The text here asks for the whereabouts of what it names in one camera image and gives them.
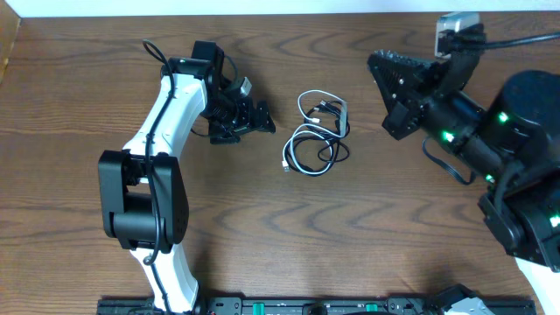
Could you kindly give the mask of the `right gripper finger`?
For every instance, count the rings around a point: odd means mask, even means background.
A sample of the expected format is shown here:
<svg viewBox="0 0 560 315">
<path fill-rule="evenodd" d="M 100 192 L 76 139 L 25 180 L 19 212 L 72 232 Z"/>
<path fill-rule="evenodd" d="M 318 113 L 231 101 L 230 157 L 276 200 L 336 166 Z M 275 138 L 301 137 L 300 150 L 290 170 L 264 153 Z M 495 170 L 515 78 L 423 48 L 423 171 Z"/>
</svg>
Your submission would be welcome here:
<svg viewBox="0 0 560 315">
<path fill-rule="evenodd" d="M 416 131 L 414 112 L 397 102 L 382 122 L 382 127 L 395 139 L 401 140 Z"/>
<path fill-rule="evenodd" d="M 433 78 L 438 67 L 435 60 L 378 50 L 368 57 L 367 66 L 389 114 L 397 104 L 403 105 L 415 114 L 427 113 L 428 93 L 436 81 Z"/>
</svg>

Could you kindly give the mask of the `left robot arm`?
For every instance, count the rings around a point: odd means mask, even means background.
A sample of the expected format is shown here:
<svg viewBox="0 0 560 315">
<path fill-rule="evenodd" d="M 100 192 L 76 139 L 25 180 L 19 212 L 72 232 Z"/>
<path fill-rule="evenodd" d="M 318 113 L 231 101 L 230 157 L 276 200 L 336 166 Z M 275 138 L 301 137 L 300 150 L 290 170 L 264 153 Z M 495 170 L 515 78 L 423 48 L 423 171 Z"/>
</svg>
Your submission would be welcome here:
<svg viewBox="0 0 560 315">
<path fill-rule="evenodd" d="M 227 78 L 227 55 L 212 41 L 195 42 L 190 57 L 165 55 L 160 91 L 138 132 L 98 161 L 102 225 L 142 265 L 153 297 L 99 300 L 100 314 L 208 314 L 207 299 L 189 269 L 183 240 L 189 204 L 179 160 L 195 121 L 208 122 L 211 144 L 237 144 L 249 132 L 273 134 L 266 101 L 254 102 L 246 77 Z"/>
</svg>

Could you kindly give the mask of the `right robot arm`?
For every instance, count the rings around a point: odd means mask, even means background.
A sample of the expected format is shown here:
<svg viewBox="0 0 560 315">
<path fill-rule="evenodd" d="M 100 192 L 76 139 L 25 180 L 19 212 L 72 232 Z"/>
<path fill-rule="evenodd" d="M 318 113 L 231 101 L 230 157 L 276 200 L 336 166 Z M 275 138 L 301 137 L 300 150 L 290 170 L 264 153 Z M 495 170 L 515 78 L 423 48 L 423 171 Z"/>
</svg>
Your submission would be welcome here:
<svg viewBox="0 0 560 315">
<path fill-rule="evenodd" d="M 488 184 L 484 222 L 528 279 L 543 310 L 559 311 L 559 78 L 509 78 L 488 108 L 465 93 L 477 52 L 442 62 L 378 51 L 367 61 L 395 139 L 423 130 Z"/>
</svg>

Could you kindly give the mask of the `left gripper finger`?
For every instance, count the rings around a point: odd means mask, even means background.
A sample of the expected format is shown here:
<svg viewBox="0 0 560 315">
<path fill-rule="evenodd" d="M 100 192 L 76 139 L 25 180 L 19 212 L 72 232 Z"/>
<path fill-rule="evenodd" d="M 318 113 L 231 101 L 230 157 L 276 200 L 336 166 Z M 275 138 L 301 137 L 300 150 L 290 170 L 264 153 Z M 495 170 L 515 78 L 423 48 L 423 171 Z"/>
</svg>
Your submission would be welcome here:
<svg viewBox="0 0 560 315">
<path fill-rule="evenodd" d="M 256 105 L 255 126 L 256 130 L 260 132 L 267 132 L 270 134 L 276 132 L 276 125 L 270 116 L 270 109 L 266 101 L 259 101 Z"/>
<path fill-rule="evenodd" d="M 220 133 L 210 137 L 210 144 L 238 144 L 241 137 L 234 132 Z"/>
</svg>

